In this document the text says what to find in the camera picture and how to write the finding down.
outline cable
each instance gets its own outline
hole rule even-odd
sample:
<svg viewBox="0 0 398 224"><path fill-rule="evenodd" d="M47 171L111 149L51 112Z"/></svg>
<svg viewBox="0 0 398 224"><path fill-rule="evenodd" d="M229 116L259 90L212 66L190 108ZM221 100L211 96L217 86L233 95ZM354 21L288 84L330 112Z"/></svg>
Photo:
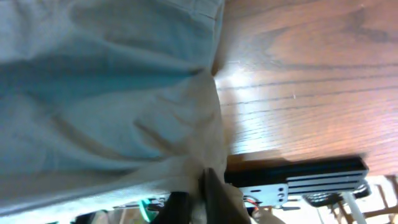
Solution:
<svg viewBox="0 0 398 224"><path fill-rule="evenodd" d="M250 204L252 204L252 205L254 205L254 208L256 209L256 210L258 210L259 209L259 205L258 205L258 203L256 203L255 201L253 201L253 200L251 200L251 199L244 199L243 200L244 202L247 202L247 203L250 203Z"/></svg>
<svg viewBox="0 0 398 224"><path fill-rule="evenodd" d="M251 198L253 201L255 201L256 203L260 202L260 200L258 200L257 198L251 196L251 195L244 195L243 196L243 200L246 200L248 198Z"/></svg>

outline green object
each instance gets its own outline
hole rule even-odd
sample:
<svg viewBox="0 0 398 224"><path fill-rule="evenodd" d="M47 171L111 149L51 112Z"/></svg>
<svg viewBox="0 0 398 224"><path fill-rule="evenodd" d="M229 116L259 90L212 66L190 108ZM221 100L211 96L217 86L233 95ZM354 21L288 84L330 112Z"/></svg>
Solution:
<svg viewBox="0 0 398 224"><path fill-rule="evenodd" d="M144 220L147 222L151 222L152 220L154 220L156 215L158 214L157 212L149 211L147 209L149 204L150 204L149 199L140 200L138 202L141 215L144 218Z"/></svg>

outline wooden floor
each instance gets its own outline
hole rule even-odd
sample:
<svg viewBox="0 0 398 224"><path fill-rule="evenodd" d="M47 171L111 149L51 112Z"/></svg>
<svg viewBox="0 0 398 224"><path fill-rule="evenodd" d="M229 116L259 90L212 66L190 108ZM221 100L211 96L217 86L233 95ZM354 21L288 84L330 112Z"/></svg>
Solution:
<svg viewBox="0 0 398 224"><path fill-rule="evenodd" d="M398 173L397 10L396 0L227 1L215 78L229 169L360 154L372 175Z"/></svg>

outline metal plate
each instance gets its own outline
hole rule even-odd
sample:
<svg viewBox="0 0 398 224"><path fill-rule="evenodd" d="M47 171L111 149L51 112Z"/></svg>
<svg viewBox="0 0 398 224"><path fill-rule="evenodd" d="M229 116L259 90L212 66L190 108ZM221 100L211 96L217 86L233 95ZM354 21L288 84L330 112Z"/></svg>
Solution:
<svg viewBox="0 0 398 224"><path fill-rule="evenodd" d="M254 187L240 187L244 196L252 196L260 201L260 206L277 206L287 202L287 184L269 184Z"/></svg>

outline wrinkled cloth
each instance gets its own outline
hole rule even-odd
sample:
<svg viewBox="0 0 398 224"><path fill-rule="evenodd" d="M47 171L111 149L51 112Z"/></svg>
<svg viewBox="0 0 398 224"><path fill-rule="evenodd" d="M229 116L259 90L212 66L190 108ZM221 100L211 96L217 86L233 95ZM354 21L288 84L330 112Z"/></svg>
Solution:
<svg viewBox="0 0 398 224"><path fill-rule="evenodd" d="M0 223L197 197L206 167L223 180L223 4L0 1Z"/></svg>

